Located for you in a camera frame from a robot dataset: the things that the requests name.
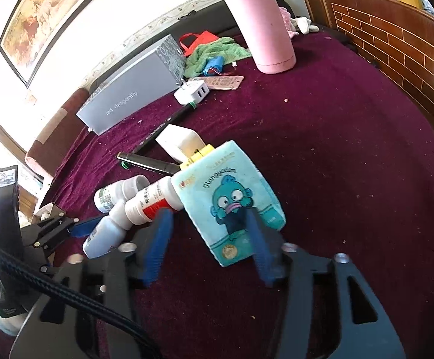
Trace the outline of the white usb charger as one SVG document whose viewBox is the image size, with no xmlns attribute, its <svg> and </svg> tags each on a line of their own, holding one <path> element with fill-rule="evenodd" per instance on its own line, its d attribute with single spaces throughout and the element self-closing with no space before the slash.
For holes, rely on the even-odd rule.
<svg viewBox="0 0 434 359">
<path fill-rule="evenodd" d="M 174 97 L 181 105 L 198 105 L 210 93 L 204 80 L 193 80 L 184 83 L 175 93 Z"/>
</svg>

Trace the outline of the white bottle green label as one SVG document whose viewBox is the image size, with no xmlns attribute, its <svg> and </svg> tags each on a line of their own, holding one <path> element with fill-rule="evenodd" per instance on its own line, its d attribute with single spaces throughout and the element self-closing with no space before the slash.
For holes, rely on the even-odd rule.
<svg viewBox="0 0 434 359">
<path fill-rule="evenodd" d="M 147 177 L 137 175 L 125 180 L 116 181 L 97 190 L 93 197 L 95 207 L 101 213 L 109 213 L 119 201 L 127 202 L 150 184 Z"/>
</svg>

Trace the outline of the green cloth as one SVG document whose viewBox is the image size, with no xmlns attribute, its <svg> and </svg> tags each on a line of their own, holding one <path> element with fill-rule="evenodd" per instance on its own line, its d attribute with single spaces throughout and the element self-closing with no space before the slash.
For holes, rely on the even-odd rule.
<svg viewBox="0 0 434 359">
<path fill-rule="evenodd" d="M 204 72 L 207 63 L 216 57 L 223 57 L 224 65 L 251 57 L 248 49 L 239 45 L 232 37 L 224 36 L 217 41 L 199 45 L 187 57 L 184 77 L 198 77 Z"/>
</svg>

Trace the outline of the blue small object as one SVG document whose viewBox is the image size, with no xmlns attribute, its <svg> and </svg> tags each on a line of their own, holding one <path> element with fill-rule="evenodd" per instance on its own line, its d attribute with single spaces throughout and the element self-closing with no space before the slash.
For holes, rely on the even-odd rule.
<svg viewBox="0 0 434 359">
<path fill-rule="evenodd" d="M 225 59 L 221 55 L 209 59 L 203 70 L 204 76 L 221 75 L 223 73 L 224 63 Z"/>
</svg>

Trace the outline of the white rectangular jar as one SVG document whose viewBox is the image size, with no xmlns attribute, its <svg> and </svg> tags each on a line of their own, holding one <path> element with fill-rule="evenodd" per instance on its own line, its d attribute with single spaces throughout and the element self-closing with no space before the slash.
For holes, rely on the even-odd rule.
<svg viewBox="0 0 434 359">
<path fill-rule="evenodd" d="M 179 164 L 187 162 L 193 154 L 205 147 L 204 141 L 195 130 L 173 124 L 162 130 L 156 142 Z"/>
</svg>

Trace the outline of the thin black pen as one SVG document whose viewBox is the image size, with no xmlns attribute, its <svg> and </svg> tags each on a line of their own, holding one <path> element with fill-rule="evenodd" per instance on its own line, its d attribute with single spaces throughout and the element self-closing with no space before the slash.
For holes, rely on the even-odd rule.
<svg viewBox="0 0 434 359">
<path fill-rule="evenodd" d="M 172 114 L 163 123 L 161 123 L 157 128 L 155 128 L 137 147 L 132 150 L 133 154 L 138 154 L 144 152 L 153 141 L 163 132 L 163 130 L 170 124 L 182 120 L 188 114 L 192 113 L 196 109 L 196 104 L 190 102 L 187 105 L 182 106 L 176 113 Z"/>
</svg>

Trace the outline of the yellow capped bottle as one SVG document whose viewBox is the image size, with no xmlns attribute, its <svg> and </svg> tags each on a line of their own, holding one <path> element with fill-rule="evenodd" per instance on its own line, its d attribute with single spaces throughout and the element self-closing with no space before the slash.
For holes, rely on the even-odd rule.
<svg viewBox="0 0 434 359">
<path fill-rule="evenodd" d="M 191 166 L 192 164 L 198 162 L 203 157 L 209 155 L 210 152 L 212 152 L 213 150 L 214 150 L 214 147 L 210 144 L 207 144 L 202 149 L 196 150 L 196 152 L 191 154 L 191 156 L 189 158 L 187 158 L 187 160 L 185 160 L 183 163 L 181 163 L 179 165 L 180 169 L 185 169 L 185 168 Z"/>
</svg>

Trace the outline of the large white pill bottle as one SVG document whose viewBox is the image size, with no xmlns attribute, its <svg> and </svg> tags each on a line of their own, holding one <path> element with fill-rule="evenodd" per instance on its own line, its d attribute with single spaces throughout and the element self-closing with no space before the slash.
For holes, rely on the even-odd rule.
<svg viewBox="0 0 434 359">
<path fill-rule="evenodd" d="M 118 247 L 131 228 L 125 214 L 104 216 L 83 243 L 88 258 L 99 258 Z"/>
</svg>

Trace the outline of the pink cloth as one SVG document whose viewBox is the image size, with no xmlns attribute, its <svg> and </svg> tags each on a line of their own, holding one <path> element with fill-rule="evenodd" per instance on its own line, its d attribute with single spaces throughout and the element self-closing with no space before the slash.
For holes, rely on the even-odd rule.
<svg viewBox="0 0 434 359">
<path fill-rule="evenodd" d="M 284 8 L 279 8 L 281 16 L 283 17 L 283 22 L 285 24 L 286 30 L 290 38 L 297 36 L 299 33 L 297 31 L 296 26 L 294 25 L 294 19 L 292 18 L 290 12 Z"/>
</svg>

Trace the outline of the pink thermos bottle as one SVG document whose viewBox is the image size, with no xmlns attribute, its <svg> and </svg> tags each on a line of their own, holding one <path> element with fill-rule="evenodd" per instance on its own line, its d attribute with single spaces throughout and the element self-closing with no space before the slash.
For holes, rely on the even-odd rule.
<svg viewBox="0 0 434 359">
<path fill-rule="evenodd" d="M 224 0 L 258 70 L 278 74 L 296 65 L 296 55 L 276 0 Z"/>
</svg>

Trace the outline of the white bottle red label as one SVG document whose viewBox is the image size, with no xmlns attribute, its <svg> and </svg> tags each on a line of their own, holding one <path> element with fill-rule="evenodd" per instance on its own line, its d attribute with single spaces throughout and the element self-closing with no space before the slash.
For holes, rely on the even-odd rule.
<svg viewBox="0 0 434 359">
<path fill-rule="evenodd" d="M 184 209 L 170 176 L 163 177 L 146 186 L 124 205 L 126 216 L 134 225 L 143 225 L 154 221 L 158 211 L 162 208 L 168 208 L 175 212 Z"/>
</svg>

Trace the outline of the wooden brick pattern ledge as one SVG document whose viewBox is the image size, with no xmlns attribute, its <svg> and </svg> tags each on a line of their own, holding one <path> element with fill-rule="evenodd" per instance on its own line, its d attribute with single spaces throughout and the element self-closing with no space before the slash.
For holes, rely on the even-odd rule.
<svg viewBox="0 0 434 359">
<path fill-rule="evenodd" d="M 406 92 L 434 129 L 434 18 L 398 0 L 323 0 L 334 28 Z"/>
</svg>

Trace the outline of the red bag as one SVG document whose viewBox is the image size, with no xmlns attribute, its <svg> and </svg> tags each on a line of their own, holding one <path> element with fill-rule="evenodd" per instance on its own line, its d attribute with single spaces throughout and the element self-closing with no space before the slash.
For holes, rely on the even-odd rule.
<svg viewBox="0 0 434 359">
<path fill-rule="evenodd" d="M 219 37 L 209 31 L 202 33 L 186 33 L 179 38 L 185 57 L 189 57 L 199 45 L 218 41 Z"/>
</svg>

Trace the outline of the pink sachet packet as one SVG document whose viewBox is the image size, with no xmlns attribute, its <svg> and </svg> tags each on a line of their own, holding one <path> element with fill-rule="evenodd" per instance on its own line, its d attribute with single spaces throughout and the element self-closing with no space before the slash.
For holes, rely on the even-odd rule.
<svg viewBox="0 0 434 359">
<path fill-rule="evenodd" d="M 235 91 L 237 90 L 242 82 L 244 81 L 244 76 L 240 75 L 229 75 L 229 76 L 199 76 L 189 79 L 188 81 L 203 81 L 210 90 L 218 91 Z"/>
</svg>

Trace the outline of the teal cartoon tissue pack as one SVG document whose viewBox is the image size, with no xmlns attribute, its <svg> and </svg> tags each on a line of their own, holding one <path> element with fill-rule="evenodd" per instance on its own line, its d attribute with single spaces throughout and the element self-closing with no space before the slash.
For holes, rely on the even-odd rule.
<svg viewBox="0 0 434 359">
<path fill-rule="evenodd" d="M 185 211 L 222 267 L 252 256 L 248 210 L 281 230 L 283 209 L 269 183 L 233 140 L 211 150 L 171 178 Z"/>
</svg>

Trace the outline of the maroon bed blanket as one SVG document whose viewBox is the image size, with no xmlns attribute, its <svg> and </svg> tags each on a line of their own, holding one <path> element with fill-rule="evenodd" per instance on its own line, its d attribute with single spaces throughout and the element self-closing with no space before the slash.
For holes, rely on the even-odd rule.
<svg viewBox="0 0 434 359">
<path fill-rule="evenodd" d="M 297 66 L 238 65 L 183 120 L 214 146 L 235 141 L 275 191 L 283 236 L 344 252 L 382 303 L 409 358 L 434 358 L 434 131 L 387 76 L 325 33 L 298 36 Z M 165 358 L 268 358 L 285 293 L 251 258 L 222 267 L 184 212 L 137 310 Z"/>
</svg>

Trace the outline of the framed wall painting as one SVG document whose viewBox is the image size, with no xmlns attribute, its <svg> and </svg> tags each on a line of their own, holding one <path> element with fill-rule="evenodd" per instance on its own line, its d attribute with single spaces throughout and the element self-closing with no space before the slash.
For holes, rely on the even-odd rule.
<svg viewBox="0 0 434 359">
<path fill-rule="evenodd" d="M 0 36 L 0 52 L 28 88 L 66 27 L 92 0 L 19 0 Z"/>
</svg>

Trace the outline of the grey red dragonfly box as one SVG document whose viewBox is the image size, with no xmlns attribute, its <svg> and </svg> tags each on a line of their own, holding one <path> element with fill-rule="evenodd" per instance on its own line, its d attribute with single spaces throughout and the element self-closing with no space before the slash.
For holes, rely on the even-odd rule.
<svg viewBox="0 0 434 359">
<path fill-rule="evenodd" d="M 76 113 L 97 135 L 181 85 L 186 57 L 171 35 L 153 43 L 101 83 Z"/>
</svg>

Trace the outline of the black marker green cap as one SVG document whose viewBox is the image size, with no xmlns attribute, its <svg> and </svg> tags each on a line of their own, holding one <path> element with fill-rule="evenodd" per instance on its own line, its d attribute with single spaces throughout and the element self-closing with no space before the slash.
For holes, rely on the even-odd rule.
<svg viewBox="0 0 434 359">
<path fill-rule="evenodd" d="M 145 169 L 159 174 L 173 176 L 179 173 L 181 170 L 179 165 L 175 163 L 156 160 L 148 156 L 119 152 L 116 157 L 126 166 L 138 167 L 140 169 Z"/>
</svg>

